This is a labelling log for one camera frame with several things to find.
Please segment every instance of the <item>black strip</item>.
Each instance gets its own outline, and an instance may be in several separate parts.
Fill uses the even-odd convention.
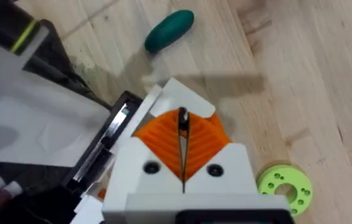
[[[176,216],[176,224],[215,222],[294,224],[290,213],[282,209],[185,210]]]

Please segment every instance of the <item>screw hole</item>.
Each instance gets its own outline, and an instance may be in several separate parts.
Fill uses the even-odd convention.
[[[219,164],[211,164],[207,167],[207,173],[212,177],[221,177],[224,173],[224,169]]]
[[[161,169],[161,166],[155,161],[148,161],[144,165],[144,172],[147,174],[156,174]]]

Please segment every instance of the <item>white plastic panel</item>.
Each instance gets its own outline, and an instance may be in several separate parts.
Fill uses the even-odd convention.
[[[156,100],[150,113],[157,117],[165,112],[185,107],[203,118],[209,118],[213,115],[215,107],[204,98],[181,84],[174,78],[171,78],[163,87],[161,96]]]
[[[73,167],[110,112],[21,71],[0,97],[0,162]]]
[[[86,195],[75,209],[76,216],[70,224],[99,224],[103,221],[102,202],[91,195]]]
[[[224,169],[220,177],[208,174],[207,167],[218,164]],[[255,177],[246,147],[229,143],[186,182],[186,194],[257,194]]]
[[[157,174],[145,174],[143,166],[148,161],[159,162]],[[138,138],[132,137],[122,145],[113,166],[103,215],[110,223],[124,223],[124,211],[129,194],[181,193],[181,181]]]
[[[131,194],[126,206],[128,224],[174,223],[175,216],[189,209],[284,209],[283,195],[259,194]]]

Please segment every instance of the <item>green object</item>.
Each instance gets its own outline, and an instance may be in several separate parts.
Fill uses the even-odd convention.
[[[184,35],[194,23],[194,13],[179,10],[160,22],[146,37],[145,49],[155,54]]]
[[[261,194],[275,194],[276,189],[283,184],[292,185],[286,197],[291,208],[290,212],[295,217],[310,205],[313,197],[312,183],[302,171],[290,165],[272,166],[257,180]]]

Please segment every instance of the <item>green eraser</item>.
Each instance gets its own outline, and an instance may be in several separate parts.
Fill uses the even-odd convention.
[[[145,39],[145,49],[155,54],[184,35],[194,23],[194,13],[179,10],[160,22]]]

